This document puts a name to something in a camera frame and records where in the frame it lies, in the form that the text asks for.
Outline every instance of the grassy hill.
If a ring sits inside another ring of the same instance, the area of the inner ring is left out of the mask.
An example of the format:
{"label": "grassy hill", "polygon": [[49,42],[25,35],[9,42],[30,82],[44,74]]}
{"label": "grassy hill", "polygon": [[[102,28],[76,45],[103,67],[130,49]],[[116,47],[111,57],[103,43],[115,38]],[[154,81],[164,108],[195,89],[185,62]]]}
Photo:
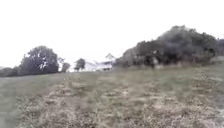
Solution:
{"label": "grassy hill", "polygon": [[224,127],[224,64],[0,78],[0,127]]}

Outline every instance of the green tree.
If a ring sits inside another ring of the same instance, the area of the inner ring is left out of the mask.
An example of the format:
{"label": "green tree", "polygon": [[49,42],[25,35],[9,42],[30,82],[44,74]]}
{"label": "green tree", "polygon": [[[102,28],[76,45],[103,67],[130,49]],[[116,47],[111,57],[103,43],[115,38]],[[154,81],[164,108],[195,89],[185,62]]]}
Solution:
{"label": "green tree", "polygon": [[61,72],[67,72],[67,70],[71,67],[71,65],[67,62],[64,62],[62,64],[62,69],[61,69]]}
{"label": "green tree", "polygon": [[80,58],[78,61],[76,61],[75,70],[79,71],[80,69],[83,70],[85,68],[85,60]]}
{"label": "green tree", "polygon": [[33,48],[24,56],[19,75],[40,75],[58,72],[58,56],[46,46]]}

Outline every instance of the grass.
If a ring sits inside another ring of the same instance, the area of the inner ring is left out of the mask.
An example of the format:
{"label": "grass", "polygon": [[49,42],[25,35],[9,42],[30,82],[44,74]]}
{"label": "grass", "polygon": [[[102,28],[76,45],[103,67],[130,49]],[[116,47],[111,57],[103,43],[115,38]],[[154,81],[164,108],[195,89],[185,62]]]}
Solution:
{"label": "grass", "polygon": [[0,127],[224,127],[223,68],[1,78]]}

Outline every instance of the dry grass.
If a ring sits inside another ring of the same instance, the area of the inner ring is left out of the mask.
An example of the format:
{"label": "dry grass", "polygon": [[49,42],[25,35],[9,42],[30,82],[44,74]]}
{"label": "dry grass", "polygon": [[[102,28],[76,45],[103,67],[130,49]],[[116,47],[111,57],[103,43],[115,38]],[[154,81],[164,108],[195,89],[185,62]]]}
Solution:
{"label": "dry grass", "polygon": [[[223,67],[14,79],[28,91],[13,86],[20,97],[17,128],[222,128]],[[47,86],[37,88],[39,81]]]}

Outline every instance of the tree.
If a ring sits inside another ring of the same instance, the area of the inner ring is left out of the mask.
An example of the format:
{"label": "tree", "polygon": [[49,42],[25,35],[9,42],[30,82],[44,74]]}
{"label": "tree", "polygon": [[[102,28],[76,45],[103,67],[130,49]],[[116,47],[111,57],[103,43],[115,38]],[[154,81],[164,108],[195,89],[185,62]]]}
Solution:
{"label": "tree", "polygon": [[67,62],[64,62],[62,65],[61,72],[67,72],[67,70],[71,67],[71,65]]}
{"label": "tree", "polygon": [[85,68],[85,64],[86,64],[85,60],[80,58],[78,61],[76,61],[75,70],[77,71],[80,69],[83,70]]}
{"label": "tree", "polygon": [[46,46],[38,46],[24,55],[20,64],[19,75],[57,73],[58,68],[57,54]]}
{"label": "tree", "polygon": [[179,62],[205,64],[217,53],[222,53],[224,48],[221,46],[223,44],[222,41],[219,42],[218,46],[217,40],[213,36],[198,33],[195,29],[174,26],[156,40],[142,41],[137,46],[128,49],[117,60],[117,65],[147,65],[153,67],[155,60],[164,65]]}

